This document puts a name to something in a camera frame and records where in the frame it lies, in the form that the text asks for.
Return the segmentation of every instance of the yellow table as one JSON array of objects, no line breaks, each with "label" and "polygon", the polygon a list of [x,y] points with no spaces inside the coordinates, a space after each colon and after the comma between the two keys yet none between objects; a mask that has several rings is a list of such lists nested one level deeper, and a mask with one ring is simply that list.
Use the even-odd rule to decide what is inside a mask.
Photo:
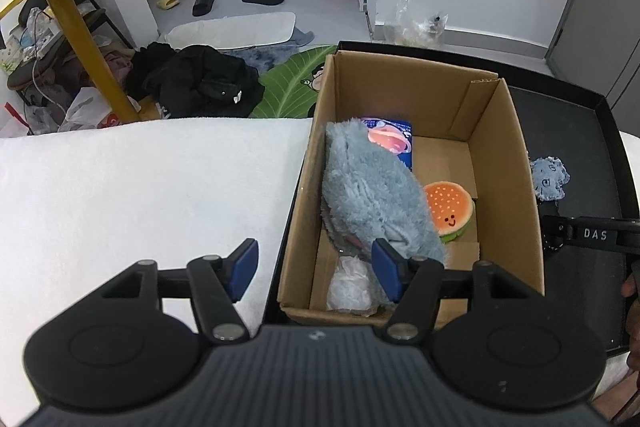
[{"label": "yellow table", "polygon": [[[10,0],[0,9],[0,19],[24,0]],[[140,120],[127,95],[111,74],[100,49],[96,46],[74,0],[47,0],[64,33],[89,77],[94,81],[111,108],[123,123]]]}]

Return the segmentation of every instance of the leaf-shaped mat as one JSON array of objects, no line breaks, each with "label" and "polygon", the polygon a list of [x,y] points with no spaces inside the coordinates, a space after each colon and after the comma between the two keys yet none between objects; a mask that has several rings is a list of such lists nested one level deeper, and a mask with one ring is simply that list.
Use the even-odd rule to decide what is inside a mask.
[{"label": "leaf-shaped mat", "polygon": [[318,99],[318,93],[310,87],[312,73],[335,49],[336,46],[320,46],[296,53],[263,74],[260,83],[264,96],[250,118],[306,118]]}]

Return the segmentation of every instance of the black tray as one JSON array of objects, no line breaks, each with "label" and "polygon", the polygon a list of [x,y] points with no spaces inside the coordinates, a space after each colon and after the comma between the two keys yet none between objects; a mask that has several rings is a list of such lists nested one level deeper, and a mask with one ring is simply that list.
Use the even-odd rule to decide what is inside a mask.
[{"label": "black tray", "polygon": [[[606,99],[596,92],[501,62],[449,52],[368,42],[339,50],[425,58],[494,71],[510,88],[529,156],[559,157],[571,181],[561,216],[637,218],[638,200],[620,133]],[[574,311],[601,338],[609,356],[628,348],[623,323],[630,300],[620,285],[630,272],[624,255],[564,247],[545,259],[546,295]]]}]

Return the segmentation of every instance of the chair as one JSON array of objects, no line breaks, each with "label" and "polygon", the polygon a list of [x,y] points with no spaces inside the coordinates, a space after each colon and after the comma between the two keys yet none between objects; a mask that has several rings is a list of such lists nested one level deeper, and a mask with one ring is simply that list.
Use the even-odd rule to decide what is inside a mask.
[{"label": "chair", "polygon": [[[100,26],[104,23],[107,23],[111,29],[116,33],[118,38],[126,45],[128,48],[133,49],[133,46],[129,42],[129,40],[122,34],[122,32],[118,29],[118,27],[111,21],[111,19],[106,14],[106,10],[101,8],[100,5],[95,0],[74,0],[76,5],[83,3],[85,1],[89,1],[94,7],[95,10],[87,13],[83,16],[84,23],[87,28],[89,28],[90,32],[96,31]],[[27,19],[29,17],[29,13],[32,8],[40,8],[44,10],[49,3],[47,0],[27,0],[24,4],[20,13],[18,14],[18,24],[23,28],[27,25]],[[47,54],[38,60],[38,70],[46,71],[48,68],[52,67],[52,65],[59,59],[66,57],[71,52],[71,45],[69,45],[65,36],[60,33],[58,36],[58,42],[56,42],[51,49],[47,52]],[[17,91],[21,97],[24,98],[22,90],[29,87],[33,81],[32,73],[33,73],[33,60],[29,62],[25,62],[20,64],[18,68],[9,75],[7,79],[7,87],[10,90]]]}]

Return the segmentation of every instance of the fluffy gray fabric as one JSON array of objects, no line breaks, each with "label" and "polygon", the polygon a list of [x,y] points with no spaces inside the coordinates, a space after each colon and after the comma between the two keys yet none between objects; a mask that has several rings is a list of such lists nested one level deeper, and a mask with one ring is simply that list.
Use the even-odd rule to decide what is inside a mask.
[{"label": "fluffy gray fabric", "polygon": [[371,245],[386,239],[400,255],[444,262],[420,184],[391,152],[369,141],[360,120],[329,123],[322,180],[322,220],[341,255],[371,260]]}]

